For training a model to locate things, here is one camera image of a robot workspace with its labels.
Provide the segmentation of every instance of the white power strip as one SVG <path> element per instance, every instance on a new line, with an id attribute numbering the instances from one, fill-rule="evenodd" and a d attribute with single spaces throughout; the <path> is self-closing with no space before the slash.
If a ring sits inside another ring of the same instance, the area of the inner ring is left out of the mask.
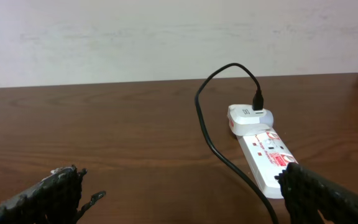
<path id="1" fill-rule="evenodd" d="M 275 176 L 296 160 L 274 131 L 271 112 L 253 111 L 251 105 L 231 105 L 227 117 L 259 189 L 267 198 L 283 198 Z"/>

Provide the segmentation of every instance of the cable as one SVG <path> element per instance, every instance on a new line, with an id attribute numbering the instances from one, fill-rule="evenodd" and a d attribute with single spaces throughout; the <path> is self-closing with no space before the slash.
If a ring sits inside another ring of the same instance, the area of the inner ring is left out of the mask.
<path id="1" fill-rule="evenodd" d="M 272 221 L 274 224 L 278 224 L 278 219 L 276 216 L 276 213 L 274 212 L 274 209 L 272 207 L 272 205 L 270 204 L 270 202 L 267 200 L 267 198 L 265 197 L 265 195 L 259 190 L 258 186 L 256 186 L 252 180 L 249 179 L 248 176 L 245 175 L 245 173 L 243 173 L 243 171 L 241 171 L 236 165 L 234 165 L 232 162 L 230 162 L 230 160 L 226 159 L 214 146 L 214 144 L 212 143 L 211 138 L 209 137 L 208 131 L 206 129 L 205 126 L 205 122 L 204 122 L 204 118 L 203 118 L 203 113 L 201 111 L 201 107 L 200 107 L 200 103 L 198 102 L 198 96 L 200 95 L 201 91 L 203 91 L 203 88 L 206 86 L 206 84 L 217 74 L 219 74 L 221 71 L 231 67 L 231 66 L 237 66 L 241 69 L 243 69 L 245 72 L 248 73 L 248 75 L 251 77 L 251 79 L 253 79 L 253 81 L 255 82 L 256 86 L 257 86 L 257 93 L 255 94 L 254 97 L 254 103 L 253 106 L 255 105 L 255 99 L 256 99 L 256 103 L 260 105 L 260 102 L 258 101 L 260 98 L 257 98 L 257 95 L 262 96 L 262 92 L 260 90 L 260 85 L 258 80 L 254 77 L 254 75 L 247 69 L 245 68 L 243 65 L 239 64 L 239 63 L 230 63 L 228 65 L 225 65 L 223 67 L 221 67 L 220 69 L 216 70 L 214 73 L 212 73 L 205 81 L 204 83 L 200 86 L 200 88 L 198 89 L 196 96 L 195 96 L 195 104 L 196 104 L 196 110 L 197 110 L 197 115 L 198 115 L 198 120 L 200 121 L 200 126 L 201 126 L 201 130 L 203 132 L 205 141 L 207 143 L 207 145 L 209 146 L 209 148 L 212 150 L 212 152 L 215 154 L 216 157 L 218 157 L 223 163 L 225 163 L 228 167 L 230 167 L 230 169 L 232 169 L 237 175 L 239 175 L 248 185 L 249 187 L 251 187 L 251 189 L 258 195 L 258 197 L 261 199 L 261 201 L 264 203 L 264 205 L 267 208 L 267 211 L 270 214 L 270 217 L 272 218 Z"/>

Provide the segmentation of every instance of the white wall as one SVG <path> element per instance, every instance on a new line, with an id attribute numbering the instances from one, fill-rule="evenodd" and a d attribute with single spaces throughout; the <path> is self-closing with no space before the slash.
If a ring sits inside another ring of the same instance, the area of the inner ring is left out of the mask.
<path id="1" fill-rule="evenodd" d="M 205 78 L 229 62 L 358 72 L 358 1 L 0 0 L 0 86 Z"/>

